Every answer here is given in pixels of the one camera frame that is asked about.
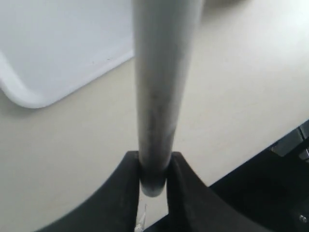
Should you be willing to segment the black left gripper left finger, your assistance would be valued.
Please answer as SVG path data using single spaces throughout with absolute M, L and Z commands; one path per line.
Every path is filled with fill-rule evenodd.
M 132 232 L 139 204 L 139 160 L 129 151 L 107 181 L 85 202 L 42 232 Z

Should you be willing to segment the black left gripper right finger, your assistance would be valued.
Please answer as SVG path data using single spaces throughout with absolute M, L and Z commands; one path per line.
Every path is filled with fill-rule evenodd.
M 219 198 L 183 155 L 172 153 L 167 175 L 169 217 L 174 232 L 256 232 L 258 225 Z

